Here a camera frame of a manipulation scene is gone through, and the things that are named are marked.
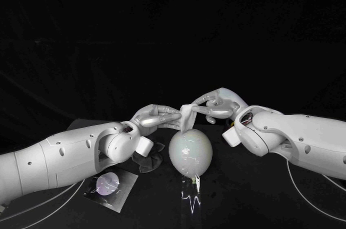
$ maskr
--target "black table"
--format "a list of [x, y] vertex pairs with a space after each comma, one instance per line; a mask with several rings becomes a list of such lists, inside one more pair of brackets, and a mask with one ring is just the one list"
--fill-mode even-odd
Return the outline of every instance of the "black table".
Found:
[[[106, 122], [77, 119], [67, 130]], [[344, 228], [346, 222], [327, 217], [299, 196], [291, 182], [286, 160], [279, 155], [269, 153], [259, 157], [242, 144], [230, 147], [222, 141], [222, 126], [194, 125], [194, 128], [209, 137], [213, 150], [210, 166], [200, 177], [203, 228]], [[83, 197], [90, 180], [87, 178], [67, 204], [30, 228], [180, 228], [181, 175], [168, 156], [170, 139], [175, 132], [173, 129], [158, 129], [151, 134], [157, 142], [165, 145], [160, 152], [162, 163], [154, 171], [139, 173], [131, 159], [115, 165], [138, 175], [121, 213]], [[320, 174], [291, 164], [289, 168], [297, 187], [309, 202], [325, 213], [346, 219], [346, 191]], [[46, 217], [69, 199], [79, 184], [43, 206], [0, 222], [0, 228], [23, 228]], [[41, 203], [66, 188], [37, 191], [17, 198], [2, 216]]]

